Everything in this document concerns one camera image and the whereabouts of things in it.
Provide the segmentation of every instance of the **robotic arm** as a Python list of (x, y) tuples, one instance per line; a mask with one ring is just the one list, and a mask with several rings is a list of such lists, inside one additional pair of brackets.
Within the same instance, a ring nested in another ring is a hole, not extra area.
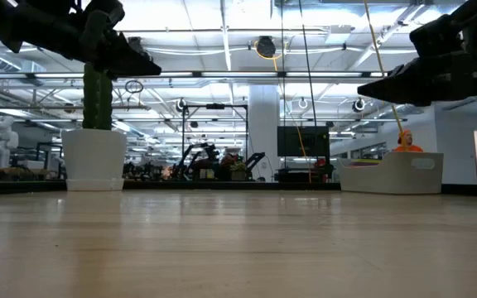
[(111, 78), (161, 73), (148, 54), (113, 29), (124, 18), (118, 0), (92, 0), (84, 10), (75, 0), (17, 2), (14, 7), (0, 0), (0, 41), (15, 53), (26, 41), (67, 59), (92, 63)]
[(412, 31), (410, 40), (419, 58), (360, 86), (359, 94), (416, 106), (477, 95), (477, 0)]

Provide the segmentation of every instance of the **pillar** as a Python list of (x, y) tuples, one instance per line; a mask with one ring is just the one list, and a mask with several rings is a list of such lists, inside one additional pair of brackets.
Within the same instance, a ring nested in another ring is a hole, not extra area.
[(260, 172), (260, 176), (264, 177), (266, 182), (273, 182), (273, 175), (277, 173), (280, 164), (277, 156), (279, 92), (276, 85), (249, 86), (248, 116), (250, 136), (248, 154), (250, 156), (254, 152), (266, 154), (252, 170), (253, 178), (257, 179)]

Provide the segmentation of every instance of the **white planter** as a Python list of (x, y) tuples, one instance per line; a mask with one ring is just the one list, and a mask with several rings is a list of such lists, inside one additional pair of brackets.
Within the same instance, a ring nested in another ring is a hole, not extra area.
[(62, 133), (67, 190), (122, 190), (127, 138), (119, 132), (79, 129)]

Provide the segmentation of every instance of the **orange figure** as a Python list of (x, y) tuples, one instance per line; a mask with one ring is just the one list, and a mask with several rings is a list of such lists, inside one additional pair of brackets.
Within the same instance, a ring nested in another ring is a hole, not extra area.
[(407, 152), (424, 152), (422, 150), (422, 148), (420, 148), (419, 146), (417, 145), (413, 145), (413, 135), (412, 135), (412, 131), (410, 131), (409, 129), (406, 129), (403, 133), (404, 135), (404, 140), (406, 141), (406, 148), (404, 148), (402, 146), (402, 135), (401, 133), (398, 134), (398, 144), (400, 145), (399, 147), (397, 147), (395, 150), (395, 152), (404, 152), (404, 151), (407, 151)]

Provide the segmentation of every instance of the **black monitor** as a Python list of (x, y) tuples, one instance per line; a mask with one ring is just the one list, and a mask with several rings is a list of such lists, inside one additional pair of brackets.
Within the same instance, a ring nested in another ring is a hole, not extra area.
[[(299, 127), (299, 133), (307, 156), (330, 157), (328, 127)], [(277, 154), (291, 157), (303, 156), (296, 127), (277, 127)]]

